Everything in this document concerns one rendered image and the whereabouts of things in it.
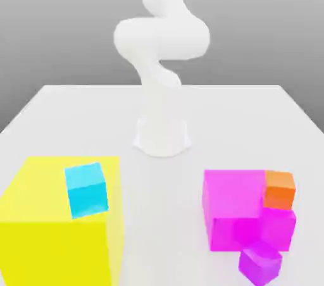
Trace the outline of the small cyan cube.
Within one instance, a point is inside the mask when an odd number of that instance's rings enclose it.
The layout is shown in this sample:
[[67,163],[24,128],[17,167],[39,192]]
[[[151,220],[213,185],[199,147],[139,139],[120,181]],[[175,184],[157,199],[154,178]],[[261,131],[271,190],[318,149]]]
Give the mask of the small cyan cube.
[[64,169],[73,219],[109,210],[106,180],[99,162]]

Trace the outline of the small orange cube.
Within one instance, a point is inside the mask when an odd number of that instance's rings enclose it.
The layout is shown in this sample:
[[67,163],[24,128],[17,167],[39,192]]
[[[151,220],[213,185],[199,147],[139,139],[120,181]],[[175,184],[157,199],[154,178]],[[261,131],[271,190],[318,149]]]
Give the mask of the small orange cube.
[[265,171],[265,208],[291,210],[296,193],[293,174],[284,171]]

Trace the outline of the small purple cube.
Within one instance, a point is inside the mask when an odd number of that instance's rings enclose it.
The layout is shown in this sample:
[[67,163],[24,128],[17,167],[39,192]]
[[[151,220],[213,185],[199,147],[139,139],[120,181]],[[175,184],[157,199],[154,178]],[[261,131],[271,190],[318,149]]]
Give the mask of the small purple cube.
[[282,261],[281,253],[256,229],[240,250],[238,269],[255,286],[265,286],[279,275]]

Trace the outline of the large magenta box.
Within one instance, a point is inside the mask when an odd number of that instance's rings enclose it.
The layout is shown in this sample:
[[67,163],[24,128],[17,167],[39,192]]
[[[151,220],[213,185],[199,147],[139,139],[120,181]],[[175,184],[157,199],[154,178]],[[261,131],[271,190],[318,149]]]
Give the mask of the large magenta box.
[[240,251],[256,229],[277,250],[289,250],[296,215],[263,206],[265,171],[205,170],[202,208],[210,251]]

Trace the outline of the large yellow box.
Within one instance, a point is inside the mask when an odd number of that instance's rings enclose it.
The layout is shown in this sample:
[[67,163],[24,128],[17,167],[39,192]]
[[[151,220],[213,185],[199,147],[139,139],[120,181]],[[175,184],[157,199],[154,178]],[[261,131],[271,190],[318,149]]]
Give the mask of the large yellow box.
[[[65,170],[92,163],[101,165],[109,209],[74,218]],[[28,157],[0,197],[5,286],[119,286],[123,245],[117,157]]]

